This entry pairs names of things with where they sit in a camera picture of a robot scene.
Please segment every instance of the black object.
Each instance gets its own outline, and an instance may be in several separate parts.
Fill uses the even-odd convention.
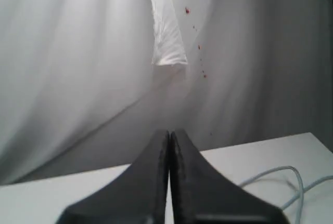
[[[164,223],[169,133],[157,131],[134,163],[113,182],[67,207],[58,224]]]
[[[183,223],[289,223],[283,212],[223,177],[184,130],[171,133],[170,182],[174,221]]]

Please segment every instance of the white fabric backdrop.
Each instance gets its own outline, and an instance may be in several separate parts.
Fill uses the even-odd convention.
[[[305,131],[332,147],[330,0],[173,5],[185,68],[151,66],[150,0],[0,0],[2,183],[68,147],[39,175],[131,162],[160,127],[200,149]]]

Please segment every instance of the white table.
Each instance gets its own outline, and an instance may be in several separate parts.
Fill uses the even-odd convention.
[[[333,154],[310,133],[207,150],[202,154],[234,183],[283,165],[296,167],[305,186],[319,177],[333,175]],[[0,187],[0,223],[55,223],[66,206],[105,186],[127,167],[116,166]],[[265,178],[269,179],[249,185],[246,190],[277,206],[294,195],[286,181],[296,187],[298,185],[295,175],[289,171]],[[166,204],[165,223],[173,223],[170,188]],[[296,206],[294,203],[285,211],[291,223],[294,222]],[[332,223],[332,210],[333,181],[328,181],[306,193],[301,223]]]

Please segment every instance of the white tabletop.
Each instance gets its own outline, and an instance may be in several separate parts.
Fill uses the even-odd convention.
[[[322,176],[333,175],[333,154],[310,133],[203,151],[202,155],[234,183],[283,165],[296,167],[305,186]],[[127,167],[116,166],[2,186],[0,223],[55,223],[66,206],[105,186]],[[297,188],[297,179],[292,172],[278,172],[266,178],[245,189],[277,206],[294,195],[294,190],[286,183],[290,181]],[[166,204],[165,223],[173,223],[170,188]],[[294,222],[296,206],[294,203],[285,211],[291,223]],[[332,209],[333,182],[328,181],[306,193],[301,223],[331,223]]]

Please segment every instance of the cable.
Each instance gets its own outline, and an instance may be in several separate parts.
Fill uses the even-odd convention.
[[[256,176],[254,176],[254,177],[251,177],[250,179],[242,182],[239,186],[241,188],[243,188],[246,185],[253,183],[254,181],[256,181],[257,179],[259,179],[260,177],[263,177],[265,175],[268,175],[270,173],[273,173],[273,172],[276,172],[276,171],[279,171],[279,170],[287,170],[287,169],[292,170],[296,174],[297,181],[298,181],[299,193],[298,193],[297,196],[300,198],[300,202],[298,204],[298,209],[297,209],[297,213],[296,213],[295,224],[300,224],[301,215],[302,215],[302,209],[303,209],[303,203],[304,203],[304,191],[303,191],[304,188],[303,188],[302,177],[301,177],[300,173],[298,172],[298,170],[296,168],[294,168],[292,166],[281,166],[281,167],[272,168],[272,169],[269,169],[267,171],[264,171],[264,172],[262,172],[262,173],[260,173],[260,174],[258,174]]]
[[[308,185],[307,187],[304,188],[304,193],[308,192],[310,189],[314,188],[315,186],[317,186],[318,184],[324,182],[324,181],[328,181],[328,180],[333,180],[333,176],[325,176],[322,177],[316,181],[314,181],[313,183],[311,183],[310,185]],[[281,209],[285,210],[287,207],[289,207],[292,203],[294,203],[294,201],[296,201],[298,198],[300,197],[300,194],[297,193],[293,198],[291,198],[286,204],[284,204]]]

